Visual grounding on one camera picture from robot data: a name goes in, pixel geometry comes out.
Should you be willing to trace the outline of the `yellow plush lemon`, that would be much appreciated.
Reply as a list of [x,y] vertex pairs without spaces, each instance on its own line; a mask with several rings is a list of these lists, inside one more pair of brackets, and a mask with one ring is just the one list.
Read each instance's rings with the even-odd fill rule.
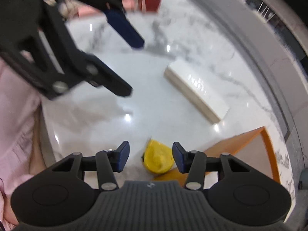
[[141,161],[155,176],[167,173],[174,165],[172,149],[154,139],[148,140]]

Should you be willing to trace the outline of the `pink shirt torso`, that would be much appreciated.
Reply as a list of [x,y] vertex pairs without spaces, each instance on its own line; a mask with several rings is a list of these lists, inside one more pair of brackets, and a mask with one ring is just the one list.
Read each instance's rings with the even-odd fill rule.
[[1,60],[1,230],[18,225],[10,198],[14,190],[44,170],[39,149],[37,91]]

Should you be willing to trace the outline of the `white flat box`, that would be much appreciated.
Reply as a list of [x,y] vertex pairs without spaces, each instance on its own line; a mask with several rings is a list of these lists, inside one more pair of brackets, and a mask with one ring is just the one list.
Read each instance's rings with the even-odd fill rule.
[[211,124],[224,119],[230,107],[223,97],[206,82],[205,77],[183,59],[168,64],[164,76]]

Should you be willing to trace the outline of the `orange storage box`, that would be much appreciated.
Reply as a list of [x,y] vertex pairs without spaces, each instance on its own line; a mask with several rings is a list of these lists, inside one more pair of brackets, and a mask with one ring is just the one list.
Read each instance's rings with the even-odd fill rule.
[[[260,127],[219,141],[205,151],[208,157],[219,157],[229,153],[249,166],[280,183],[274,148],[265,127]],[[184,186],[188,174],[181,174],[174,168],[163,175],[155,177],[156,181],[177,180]]]

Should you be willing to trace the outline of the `grey raised ledge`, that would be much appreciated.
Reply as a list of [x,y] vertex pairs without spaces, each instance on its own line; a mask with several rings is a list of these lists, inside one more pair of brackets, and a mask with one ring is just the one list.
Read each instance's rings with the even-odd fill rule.
[[240,0],[192,0],[219,24],[269,89],[293,166],[307,166],[307,88],[271,28]]

